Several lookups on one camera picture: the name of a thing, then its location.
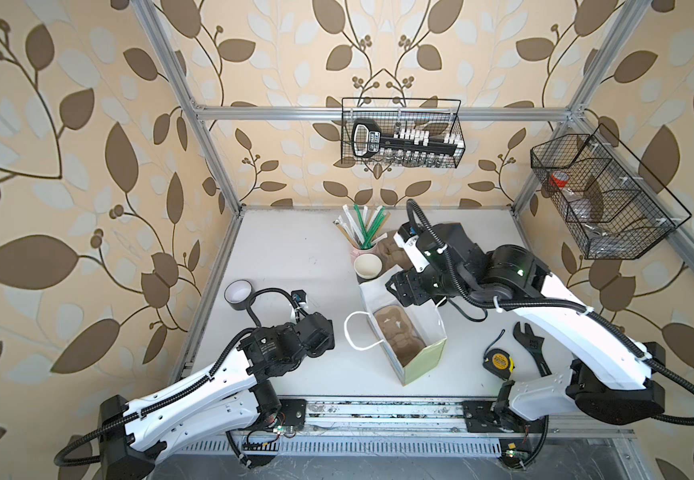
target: basket handle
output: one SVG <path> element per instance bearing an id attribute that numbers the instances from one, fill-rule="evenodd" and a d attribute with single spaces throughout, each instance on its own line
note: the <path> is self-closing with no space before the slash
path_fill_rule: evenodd
<path id="1" fill-rule="evenodd" d="M 363 315 L 366 315 L 366 316 L 368 316 L 369 318 L 372 317 L 371 313 L 369 313 L 369 312 L 361 312 L 361 311 L 358 311 L 358 312 L 352 312 L 352 313 L 350 313 L 350 314 L 347 316 L 347 318 L 344 319 L 344 336 L 347 338 L 347 343 L 349 343 L 350 346 L 351 346 L 352 348 L 354 348 L 354 349 L 357 350 L 357 351 L 362 352 L 362 351 L 364 351 L 364 350 L 370 350 L 370 349 L 374 348 L 374 347 L 375 347 L 376 345 L 378 345 L 379 343 L 382 343 L 382 342 L 384 341 L 384 339 L 381 339 L 381 340 L 379 340 L 378 342 L 372 343 L 372 344 L 369 345 L 369 346 L 357 346 L 357 345 L 355 345 L 354 342 L 352 342 L 352 338 L 351 338 L 350 335 L 349 335 L 349 331 L 347 330 L 347 323 L 349 322 L 349 320 L 352 318 L 353 315 L 356 315 L 356 314 L 358 314 L 358 313 L 362 313 Z"/>

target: wallpaper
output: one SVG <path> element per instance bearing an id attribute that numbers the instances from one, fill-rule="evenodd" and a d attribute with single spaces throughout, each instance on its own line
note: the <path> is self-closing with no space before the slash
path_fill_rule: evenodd
<path id="1" fill-rule="evenodd" d="M 230 214 L 161 72 L 122 2 L 0 2 L 0 478 L 92 478 L 176 363 Z"/>
<path id="2" fill-rule="evenodd" d="M 652 3 L 587 113 L 617 132 L 694 215 L 694 1 Z M 661 343 L 668 367 L 694 383 L 694 273 L 667 242 L 639 260 L 582 260 L 542 192 L 521 219 L 534 252 L 573 293 L 631 338 Z M 694 234 L 694 217 L 683 228 Z M 657 381 L 666 388 L 668 413 L 694 416 L 692 396 Z M 655 475 L 694 480 L 694 427 L 650 419 L 634 427 Z"/>
<path id="3" fill-rule="evenodd" d="M 263 206 L 512 204 L 546 122 L 464 122 L 453 168 L 404 168 L 341 158 L 339 126 L 309 121 L 219 120 L 209 127 L 241 203 Z"/>
<path id="4" fill-rule="evenodd" d="M 563 107 L 616 0 L 155 0 L 198 103 Z"/>

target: tape measure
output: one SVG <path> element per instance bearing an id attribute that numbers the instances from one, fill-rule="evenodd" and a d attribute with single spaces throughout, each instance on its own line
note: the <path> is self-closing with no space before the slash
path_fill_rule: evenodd
<path id="1" fill-rule="evenodd" d="M 506 351 L 502 349 L 492 349 L 486 352 L 486 356 L 483 359 L 483 368 L 500 379 L 507 380 L 515 369 L 515 362 Z"/>

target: wire basket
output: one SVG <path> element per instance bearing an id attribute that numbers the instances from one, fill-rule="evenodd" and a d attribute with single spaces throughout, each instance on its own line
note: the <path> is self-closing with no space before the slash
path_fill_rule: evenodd
<path id="1" fill-rule="evenodd" d="M 437 98 L 342 98 L 342 163 L 456 168 L 466 149 L 459 106 Z"/>
<path id="2" fill-rule="evenodd" d="M 612 144 L 626 149 L 638 174 L 619 163 Z M 531 168 L 588 260 L 640 258 L 691 218 L 686 206 L 604 124 L 592 135 L 567 134 L 535 146 Z M 669 199 L 675 211 L 665 211 L 659 197 Z"/>

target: gray marble surface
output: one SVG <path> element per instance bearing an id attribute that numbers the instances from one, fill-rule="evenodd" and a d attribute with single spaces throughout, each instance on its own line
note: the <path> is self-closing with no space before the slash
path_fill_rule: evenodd
<path id="1" fill-rule="evenodd" d="M 493 458 L 280 456 L 246 470 L 233 456 L 168 458 L 150 480 L 624 480 L 616 450 L 606 441 L 547 441 L 525 472 L 512 472 Z"/>

